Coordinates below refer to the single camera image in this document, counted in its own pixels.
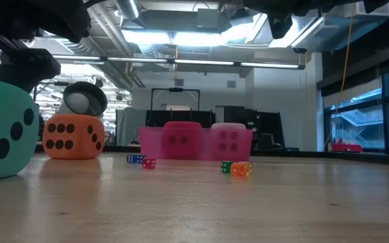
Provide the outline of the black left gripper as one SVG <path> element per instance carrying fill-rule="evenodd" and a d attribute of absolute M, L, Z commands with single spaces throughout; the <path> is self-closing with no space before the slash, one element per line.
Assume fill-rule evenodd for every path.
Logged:
<path fill-rule="evenodd" d="M 61 65 L 46 49 L 25 49 L 23 40 L 50 32 L 73 43 L 89 35 L 83 0 L 0 0 L 0 81 L 26 92 L 60 75 Z"/>

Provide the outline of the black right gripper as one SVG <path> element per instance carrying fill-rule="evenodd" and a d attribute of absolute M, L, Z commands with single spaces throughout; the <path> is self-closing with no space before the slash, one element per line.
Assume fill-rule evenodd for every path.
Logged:
<path fill-rule="evenodd" d="M 273 39 L 283 38 L 292 26 L 292 14 L 305 16 L 309 10 L 333 7 L 336 0 L 243 0 L 249 9 L 269 15 Z"/>

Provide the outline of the large teal foam die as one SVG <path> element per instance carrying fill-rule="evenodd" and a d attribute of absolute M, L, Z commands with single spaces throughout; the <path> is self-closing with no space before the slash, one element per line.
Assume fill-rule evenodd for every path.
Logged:
<path fill-rule="evenodd" d="M 38 110 L 31 96 L 0 82 L 0 179 L 18 174 L 30 162 L 38 139 Z"/>

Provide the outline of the large orange foam die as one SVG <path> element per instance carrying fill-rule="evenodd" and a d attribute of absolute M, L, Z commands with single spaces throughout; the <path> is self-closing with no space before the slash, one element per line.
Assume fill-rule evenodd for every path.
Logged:
<path fill-rule="evenodd" d="M 105 130 L 97 117 L 57 114 L 43 130 L 42 146 L 53 159 L 94 159 L 103 150 Z"/>

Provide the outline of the large pink foam die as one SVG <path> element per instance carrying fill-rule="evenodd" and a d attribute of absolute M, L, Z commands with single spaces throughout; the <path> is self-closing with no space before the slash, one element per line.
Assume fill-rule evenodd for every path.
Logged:
<path fill-rule="evenodd" d="M 244 124 L 216 123 L 211 127 L 211 158 L 216 161 L 246 161 L 253 132 Z"/>

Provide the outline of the pink translucent plastic bin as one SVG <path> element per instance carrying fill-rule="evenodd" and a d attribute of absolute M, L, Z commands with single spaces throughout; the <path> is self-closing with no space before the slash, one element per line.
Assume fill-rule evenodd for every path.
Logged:
<path fill-rule="evenodd" d="M 198 159 L 204 161 L 216 161 L 211 158 L 211 129 L 202 128 L 201 150 Z M 141 153 L 156 159 L 165 159 L 161 152 L 161 133 L 163 128 L 143 127 L 139 129 Z"/>

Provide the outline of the small orange die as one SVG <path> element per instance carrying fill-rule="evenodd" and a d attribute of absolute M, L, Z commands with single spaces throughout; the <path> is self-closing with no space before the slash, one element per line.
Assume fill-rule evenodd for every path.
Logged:
<path fill-rule="evenodd" d="M 252 174 L 252 164 L 247 161 L 233 163 L 230 167 L 230 173 L 234 177 L 248 177 Z"/>

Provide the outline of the large red foam die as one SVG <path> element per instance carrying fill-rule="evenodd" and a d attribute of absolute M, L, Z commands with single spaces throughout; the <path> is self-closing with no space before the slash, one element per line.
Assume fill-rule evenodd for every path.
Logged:
<path fill-rule="evenodd" d="M 202 127 L 194 121 L 169 121 L 161 133 L 161 152 L 165 159 L 195 160 L 201 150 Z"/>

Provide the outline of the grey ceiling air unit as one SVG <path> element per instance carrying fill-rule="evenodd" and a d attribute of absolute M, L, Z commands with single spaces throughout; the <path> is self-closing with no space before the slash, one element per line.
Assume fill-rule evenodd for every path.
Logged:
<path fill-rule="evenodd" d="M 219 24 L 219 12 L 216 9 L 197 10 L 197 28 L 214 29 Z"/>

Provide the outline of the black cabinet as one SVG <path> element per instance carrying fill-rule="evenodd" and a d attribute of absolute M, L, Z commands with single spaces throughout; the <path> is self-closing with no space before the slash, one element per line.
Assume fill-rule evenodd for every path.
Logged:
<path fill-rule="evenodd" d="M 222 122 L 244 124 L 253 131 L 251 152 L 284 150 L 284 133 L 279 112 L 262 112 L 244 107 L 224 106 Z"/>

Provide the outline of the grey cover cloth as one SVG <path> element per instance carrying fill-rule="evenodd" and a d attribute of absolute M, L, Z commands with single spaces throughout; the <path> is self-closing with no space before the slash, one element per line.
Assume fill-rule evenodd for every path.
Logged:
<path fill-rule="evenodd" d="M 128 146 L 139 142 L 139 128 L 145 125 L 147 110 L 125 109 L 116 110 L 116 145 Z"/>

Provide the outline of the black partition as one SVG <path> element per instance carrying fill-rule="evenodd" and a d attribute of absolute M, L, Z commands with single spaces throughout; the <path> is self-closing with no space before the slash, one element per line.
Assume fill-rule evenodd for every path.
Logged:
<path fill-rule="evenodd" d="M 149 127 L 164 127 L 167 122 L 197 122 L 203 128 L 210 128 L 215 123 L 215 113 L 212 111 L 147 111 L 145 125 Z"/>

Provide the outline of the silver round ventilation duct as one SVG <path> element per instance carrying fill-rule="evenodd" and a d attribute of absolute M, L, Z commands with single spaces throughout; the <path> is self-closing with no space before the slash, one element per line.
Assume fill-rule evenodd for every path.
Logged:
<path fill-rule="evenodd" d="M 141 5 L 138 0 L 115 0 L 115 3 L 124 19 L 134 20 L 141 15 Z"/>

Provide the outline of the black gantry frame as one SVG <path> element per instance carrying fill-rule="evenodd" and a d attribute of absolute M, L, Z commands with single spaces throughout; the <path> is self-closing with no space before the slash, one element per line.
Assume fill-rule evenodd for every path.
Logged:
<path fill-rule="evenodd" d="M 197 93 L 197 111 L 200 111 L 200 98 L 201 98 L 201 91 L 199 89 L 186 89 L 186 88 L 178 88 L 178 87 L 173 87 L 173 88 L 152 88 L 151 89 L 151 98 L 150 98 L 150 108 L 149 110 L 153 110 L 153 103 L 154 103 L 154 98 L 153 94 L 156 90 L 164 90 L 168 92 L 196 92 Z"/>

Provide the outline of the black aluminium table frame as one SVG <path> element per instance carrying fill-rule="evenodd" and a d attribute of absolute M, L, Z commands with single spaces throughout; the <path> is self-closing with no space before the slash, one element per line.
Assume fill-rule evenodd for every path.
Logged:
<path fill-rule="evenodd" d="M 37 144 L 35 153 L 43 153 L 41 144 Z M 104 153 L 140 153 L 139 146 L 104 146 Z M 325 158 L 325 159 L 343 159 L 348 161 L 362 161 L 366 163 L 377 163 L 389 165 L 389 155 L 380 153 L 330 153 L 330 152 L 311 152 L 311 151 L 255 151 L 251 153 L 252 157 L 298 157 L 298 158 Z"/>

